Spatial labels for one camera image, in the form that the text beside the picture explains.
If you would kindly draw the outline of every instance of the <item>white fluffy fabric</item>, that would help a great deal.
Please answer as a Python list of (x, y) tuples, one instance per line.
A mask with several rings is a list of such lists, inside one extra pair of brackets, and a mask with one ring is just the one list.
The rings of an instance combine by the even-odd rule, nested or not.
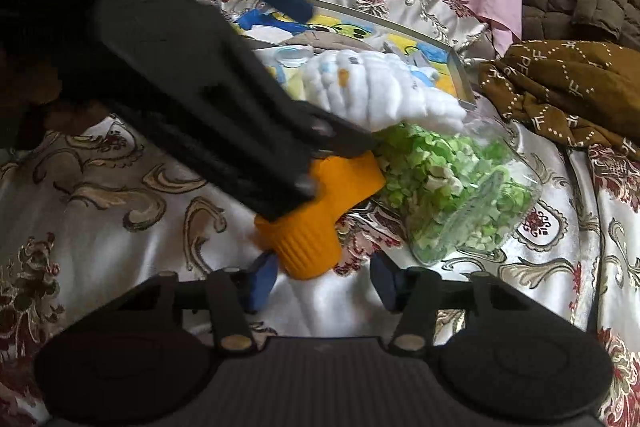
[(326, 51), (302, 66), (305, 98), (372, 132), (402, 121), (441, 134), (462, 131), (466, 111), (436, 80), (434, 68), (416, 68), (394, 54)]

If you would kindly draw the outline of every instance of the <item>brown patterned scarf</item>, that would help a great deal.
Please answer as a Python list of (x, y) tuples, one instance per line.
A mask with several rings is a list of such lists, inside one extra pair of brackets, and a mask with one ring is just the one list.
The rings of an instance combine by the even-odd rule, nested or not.
[(529, 41), (483, 64), (482, 92), (503, 118), (577, 148), (640, 160), (640, 53), (608, 42)]

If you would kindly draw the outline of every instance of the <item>green cartoon face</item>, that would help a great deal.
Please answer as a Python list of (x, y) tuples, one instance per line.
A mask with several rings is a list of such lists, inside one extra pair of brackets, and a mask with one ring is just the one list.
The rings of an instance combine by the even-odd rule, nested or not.
[(359, 26), (354, 26), (353, 24), (337, 24), (333, 26), (333, 28), (340, 35), (346, 35), (347, 37), (352, 37), (354, 39), (365, 39), (371, 35), (371, 32), (368, 32)]

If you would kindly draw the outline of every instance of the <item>bed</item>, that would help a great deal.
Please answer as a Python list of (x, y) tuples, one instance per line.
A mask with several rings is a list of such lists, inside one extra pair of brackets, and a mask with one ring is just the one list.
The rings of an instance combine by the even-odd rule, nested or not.
[[(447, 39), (467, 57), (493, 53), (486, 20), (465, 1), (410, 1), (369, 0), (359, 7)], [(252, 1), (215, 2), (232, 18)], [(542, 198), (500, 250), (453, 253), (434, 269), (445, 279), (497, 275), (597, 335), (615, 367), (601, 419), (640, 425), (640, 165), (606, 148), (559, 148), (519, 123), (502, 122), (479, 95), (476, 104), (505, 127), (535, 169)], [(116, 115), (83, 136), (49, 133), (31, 152), (0, 151), (2, 424), (31, 426), (47, 418), (31, 364), (51, 335), (159, 271), (193, 280), (248, 265), (260, 253), (253, 219)], [(342, 216), (336, 230), (342, 259), (334, 269), (306, 282), (279, 274), (267, 308), (250, 317), (259, 343), (271, 335), (391, 334), (398, 318), (370, 286), (368, 260), (382, 248), (400, 266), (416, 264), (402, 222), (367, 200)], [(207, 333), (206, 314), (186, 318), (195, 335)], [(462, 311), (441, 311), (434, 341), (445, 342), (464, 322)]]

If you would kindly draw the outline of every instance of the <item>orange object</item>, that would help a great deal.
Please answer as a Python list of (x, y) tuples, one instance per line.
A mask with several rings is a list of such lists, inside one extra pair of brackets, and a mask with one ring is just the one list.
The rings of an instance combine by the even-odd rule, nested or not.
[(256, 228), (294, 279), (312, 279), (340, 262), (335, 222), (385, 185), (371, 152), (357, 158), (315, 160), (310, 174), (319, 184), (315, 201), (273, 223), (255, 217)]

